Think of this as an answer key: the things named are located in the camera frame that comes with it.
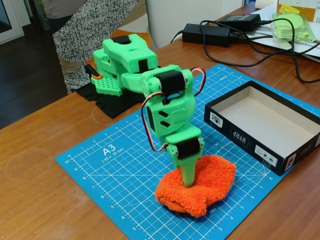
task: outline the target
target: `black power brick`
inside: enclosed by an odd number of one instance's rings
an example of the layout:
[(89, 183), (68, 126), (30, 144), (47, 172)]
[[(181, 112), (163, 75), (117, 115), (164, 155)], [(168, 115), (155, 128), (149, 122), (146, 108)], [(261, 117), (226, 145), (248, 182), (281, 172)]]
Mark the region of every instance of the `black power brick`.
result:
[(241, 32), (252, 32), (261, 25), (257, 24), (260, 21), (261, 18), (259, 14), (245, 14), (228, 15), (218, 22)]
[[(205, 34), (205, 43), (207, 45), (216, 45), (227, 47), (230, 41), (230, 28), (203, 25), (203, 32)], [(182, 32), (182, 41), (194, 44), (203, 44), (204, 36), (201, 32), (199, 24), (188, 23)]]

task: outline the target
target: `yellow sticky note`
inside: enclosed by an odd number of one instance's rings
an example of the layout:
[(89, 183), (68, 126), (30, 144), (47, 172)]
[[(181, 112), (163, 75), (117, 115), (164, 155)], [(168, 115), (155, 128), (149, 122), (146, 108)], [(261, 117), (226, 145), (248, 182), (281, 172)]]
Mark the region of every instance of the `yellow sticky note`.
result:
[(290, 13), (294, 13), (294, 14), (299, 14), (300, 11), (292, 6), (289, 6), (288, 4), (284, 3), (282, 4), (280, 10), (279, 10), (279, 13), (287, 13), (287, 14), (290, 14)]

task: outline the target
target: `black base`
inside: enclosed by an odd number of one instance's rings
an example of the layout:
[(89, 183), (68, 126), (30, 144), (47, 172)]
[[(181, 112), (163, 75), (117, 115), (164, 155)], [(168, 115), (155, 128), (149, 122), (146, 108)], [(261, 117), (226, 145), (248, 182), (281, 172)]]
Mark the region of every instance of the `black base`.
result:
[(127, 89), (122, 90), (122, 96), (97, 93), (96, 86), (92, 83), (80, 87), (76, 92), (88, 101), (96, 101), (96, 105), (112, 119), (146, 99), (143, 94)]

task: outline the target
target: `orange towel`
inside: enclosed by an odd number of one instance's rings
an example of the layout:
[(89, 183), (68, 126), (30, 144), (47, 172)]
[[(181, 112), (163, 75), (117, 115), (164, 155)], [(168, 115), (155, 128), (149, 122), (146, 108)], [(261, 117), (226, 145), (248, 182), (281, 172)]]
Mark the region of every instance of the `orange towel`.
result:
[(235, 179), (236, 166), (220, 156), (206, 155), (195, 164), (194, 183), (184, 187), (180, 169), (167, 173), (155, 190), (155, 198), (170, 210), (204, 216), (207, 207), (225, 198)]

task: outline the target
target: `open cardboard box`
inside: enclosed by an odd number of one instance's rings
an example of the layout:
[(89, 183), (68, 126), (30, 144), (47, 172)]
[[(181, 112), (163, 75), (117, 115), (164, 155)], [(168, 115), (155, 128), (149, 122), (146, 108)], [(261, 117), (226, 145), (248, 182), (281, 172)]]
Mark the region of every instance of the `open cardboard box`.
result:
[(278, 175), (320, 145), (320, 118), (249, 81), (209, 102), (204, 120)]

